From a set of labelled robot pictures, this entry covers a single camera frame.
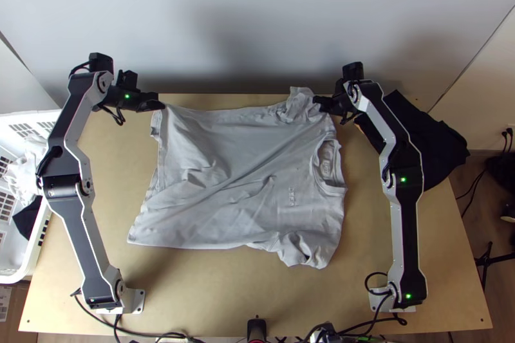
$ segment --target white laundry basket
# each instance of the white laundry basket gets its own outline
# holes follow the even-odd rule
[[[51,212],[43,199],[30,239],[27,241],[12,216],[23,209],[1,179],[7,165],[24,154],[29,135],[47,139],[60,110],[28,111],[0,115],[0,283],[12,284],[32,275]]]

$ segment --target wooden table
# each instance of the wooden table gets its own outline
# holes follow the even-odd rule
[[[228,109],[265,106],[285,96],[187,94],[161,99],[196,109]],[[372,318],[363,280],[391,266],[389,205],[381,190],[377,153],[356,127],[336,125],[349,187],[346,215],[339,248],[327,268],[316,270],[287,268],[276,254],[245,246],[199,251],[127,244],[127,232],[156,167],[157,143],[149,136],[151,113],[128,112],[126,118],[119,127],[107,114],[92,114],[80,140],[91,160],[97,195],[93,210],[111,264],[121,269],[128,286],[147,290],[143,314],[124,315],[123,326],[148,332],[182,329],[200,337],[244,336],[247,320],[257,314],[267,320],[270,336],[303,336],[327,320],[343,329]],[[416,313],[402,315],[407,326],[380,323],[374,333],[491,328],[449,180],[424,193],[418,218],[427,300]],[[62,222],[54,216],[20,330],[112,334],[69,296],[81,282]]]

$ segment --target white cloth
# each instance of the white cloth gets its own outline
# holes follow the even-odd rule
[[[346,192],[332,119],[308,88],[269,107],[156,111],[158,165],[129,243],[241,245],[288,266],[324,268],[340,240]]]
[[[37,135],[30,135],[24,141],[25,153],[9,163],[3,179],[14,198],[22,206],[29,205],[42,191],[36,185],[36,168],[46,153],[46,140]]]

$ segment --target white wall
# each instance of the white wall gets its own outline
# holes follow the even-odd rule
[[[69,70],[100,51],[157,91],[284,92],[319,83],[330,92],[339,68],[362,60],[387,91],[399,88],[427,109],[514,3],[0,0],[0,30],[61,103]]]
[[[515,131],[515,10],[431,116],[459,131],[470,149],[503,149],[501,132]]]
[[[35,77],[0,40],[0,114],[56,108]]]

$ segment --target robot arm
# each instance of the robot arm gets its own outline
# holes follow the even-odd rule
[[[47,153],[36,172],[38,184],[48,206],[64,222],[84,277],[81,290],[86,304],[97,313],[140,313],[145,291],[126,288],[120,271],[109,263],[91,209],[95,187],[89,159],[77,142],[92,111],[115,107],[115,120],[121,125],[125,122],[121,109],[149,111],[164,105],[156,93],[136,89],[133,72],[120,72],[112,86],[113,60],[108,56],[92,53],[89,62],[75,70],[79,68],[89,72],[70,76],[70,96],[48,137]]]
[[[427,297],[426,278],[418,263],[417,203],[424,190],[420,151],[384,103],[379,84],[364,80],[360,62],[343,67],[343,78],[337,82],[333,97],[314,97],[314,102],[320,103],[321,111],[342,116],[341,124],[359,113],[367,114],[383,138],[379,172],[383,193],[390,202],[393,265],[387,286],[372,288],[372,292],[392,293],[380,306],[383,312],[414,311],[414,306]],[[382,298],[373,293],[369,298],[371,309],[376,310]]]

